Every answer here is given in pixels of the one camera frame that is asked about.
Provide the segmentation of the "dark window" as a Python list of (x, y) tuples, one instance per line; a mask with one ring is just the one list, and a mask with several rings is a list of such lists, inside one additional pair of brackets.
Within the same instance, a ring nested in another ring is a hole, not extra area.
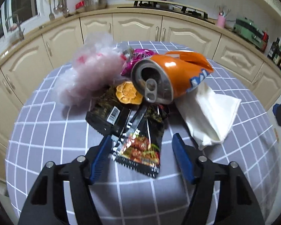
[(37, 15), (36, 0), (5, 0), (0, 6), (0, 39), (17, 22), (25, 22)]

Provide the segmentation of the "pink utensil cup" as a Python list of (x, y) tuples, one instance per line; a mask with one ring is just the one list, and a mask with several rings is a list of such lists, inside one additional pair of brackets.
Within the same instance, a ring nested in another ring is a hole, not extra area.
[(230, 13), (230, 9), (228, 9), (225, 5), (220, 5), (218, 9), (219, 13), (216, 26), (223, 29), (225, 27), (227, 15)]

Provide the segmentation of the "black gas stove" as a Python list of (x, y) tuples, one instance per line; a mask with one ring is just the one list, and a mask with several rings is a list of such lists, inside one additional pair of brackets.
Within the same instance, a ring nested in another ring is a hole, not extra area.
[(174, 12), (174, 13), (194, 17), (209, 22), (211, 24), (215, 24), (215, 20), (216, 20), (216, 19), (209, 18), (207, 12), (202, 9), (194, 8), (189, 5), (184, 5), (181, 3), (176, 3), (174, 1), (169, 1), (169, 0), (127, 0), (127, 1), (133, 2), (133, 7), (135, 8)]

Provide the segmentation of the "dried orange slice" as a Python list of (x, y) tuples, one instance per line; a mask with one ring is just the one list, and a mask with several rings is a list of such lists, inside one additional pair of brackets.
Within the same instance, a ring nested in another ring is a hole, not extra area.
[(116, 87), (116, 97), (123, 104), (140, 105), (143, 100), (131, 81), (125, 81)]

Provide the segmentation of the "clear pink plastic bag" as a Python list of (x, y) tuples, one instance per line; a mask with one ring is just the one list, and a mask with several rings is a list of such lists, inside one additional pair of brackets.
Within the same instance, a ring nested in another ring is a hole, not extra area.
[(78, 106), (121, 75), (129, 58), (127, 43), (115, 42), (107, 32), (88, 34), (85, 43), (72, 57), (71, 68), (58, 76), (55, 101)]

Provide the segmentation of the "black spicy food packet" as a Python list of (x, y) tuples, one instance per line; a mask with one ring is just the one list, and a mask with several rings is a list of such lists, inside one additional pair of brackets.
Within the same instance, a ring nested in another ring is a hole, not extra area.
[(164, 121), (168, 111), (162, 105), (141, 104), (128, 119), (126, 128), (113, 148), (114, 161), (141, 174), (156, 178)]

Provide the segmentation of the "crushed orange soda can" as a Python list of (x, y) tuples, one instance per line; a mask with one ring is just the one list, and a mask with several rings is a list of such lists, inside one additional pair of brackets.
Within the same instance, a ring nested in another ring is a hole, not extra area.
[(176, 50), (141, 59), (132, 68), (131, 80), (147, 102), (168, 105), (193, 91), (213, 72), (202, 54)]

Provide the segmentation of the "white paper napkin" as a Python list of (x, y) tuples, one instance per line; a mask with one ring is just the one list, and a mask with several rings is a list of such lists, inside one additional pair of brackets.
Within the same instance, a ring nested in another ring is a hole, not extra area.
[(206, 83), (175, 99), (191, 137), (202, 151), (223, 144), (232, 130), (241, 100), (217, 94)]

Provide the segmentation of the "steel pot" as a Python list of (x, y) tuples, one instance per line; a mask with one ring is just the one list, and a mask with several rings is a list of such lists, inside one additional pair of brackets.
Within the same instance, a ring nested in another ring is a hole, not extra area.
[(108, 5), (107, 0), (84, 0), (84, 2), (86, 11), (105, 9)]

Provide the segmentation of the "black snack packet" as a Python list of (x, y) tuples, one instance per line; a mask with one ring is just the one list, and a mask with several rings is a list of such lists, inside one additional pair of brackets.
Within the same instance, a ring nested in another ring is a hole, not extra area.
[(130, 113), (131, 107), (116, 97), (116, 87), (109, 87), (87, 112), (86, 121), (100, 134), (119, 138), (126, 128)]

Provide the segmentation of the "kitchen faucet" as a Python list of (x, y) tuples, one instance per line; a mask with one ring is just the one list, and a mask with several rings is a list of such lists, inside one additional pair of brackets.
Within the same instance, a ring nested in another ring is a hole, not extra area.
[(7, 39), (9, 43), (24, 40), (24, 29), (21, 28), (18, 14), (13, 14), (5, 19)]

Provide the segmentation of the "purple checkered tablecloth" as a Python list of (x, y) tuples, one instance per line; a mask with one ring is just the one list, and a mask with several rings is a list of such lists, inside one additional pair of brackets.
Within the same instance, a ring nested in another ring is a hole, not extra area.
[(157, 54), (95, 100), (54, 98), (53, 70), (20, 111), (7, 155), (19, 224), (264, 224), (277, 140), (256, 96), (217, 63)]

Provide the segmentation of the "magenta foil wrapper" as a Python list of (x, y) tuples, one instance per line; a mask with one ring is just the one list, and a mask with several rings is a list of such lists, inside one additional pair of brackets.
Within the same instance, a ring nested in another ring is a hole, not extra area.
[(121, 76), (130, 77), (132, 68), (140, 60), (157, 54), (156, 52), (149, 49), (129, 49), (127, 53), (124, 54), (126, 62), (124, 63)]

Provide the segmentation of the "green appliance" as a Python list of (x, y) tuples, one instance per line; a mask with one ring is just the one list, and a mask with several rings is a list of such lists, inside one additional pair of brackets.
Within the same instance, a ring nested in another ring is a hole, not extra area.
[(233, 32), (253, 44), (261, 52), (265, 52), (268, 45), (268, 33), (259, 29), (252, 20), (246, 17), (237, 18), (233, 26)]

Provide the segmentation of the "cream kitchen base cabinets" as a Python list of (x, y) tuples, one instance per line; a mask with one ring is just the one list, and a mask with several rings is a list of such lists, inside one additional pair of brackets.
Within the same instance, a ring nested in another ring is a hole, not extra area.
[(5, 154), (13, 123), (33, 90), (67, 62), (92, 32), (121, 41), (178, 43), (236, 76), (268, 109), (281, 95), (281, 71), (233, 32), (210, 22), (153, 9), (115, 8), (57, 18), (0, 50), (0, 148)]

